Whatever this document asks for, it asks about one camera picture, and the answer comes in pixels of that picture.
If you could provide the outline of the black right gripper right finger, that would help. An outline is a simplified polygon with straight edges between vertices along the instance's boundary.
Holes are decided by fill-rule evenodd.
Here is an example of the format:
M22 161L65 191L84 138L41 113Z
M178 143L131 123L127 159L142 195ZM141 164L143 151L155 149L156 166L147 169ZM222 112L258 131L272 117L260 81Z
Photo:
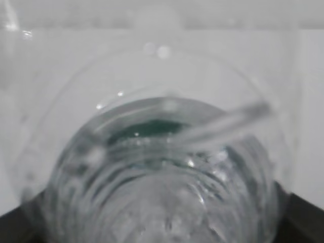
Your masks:
M275 185L279 202L286 203L275 241L323 242L323 210L294 193L287 195L278 183Z

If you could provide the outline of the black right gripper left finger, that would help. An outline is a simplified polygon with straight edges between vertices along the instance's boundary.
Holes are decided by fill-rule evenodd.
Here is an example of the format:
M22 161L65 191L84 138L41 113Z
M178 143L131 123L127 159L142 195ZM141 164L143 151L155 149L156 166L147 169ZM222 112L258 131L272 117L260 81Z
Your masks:
M1 242L48 242L42 194L1 216Z

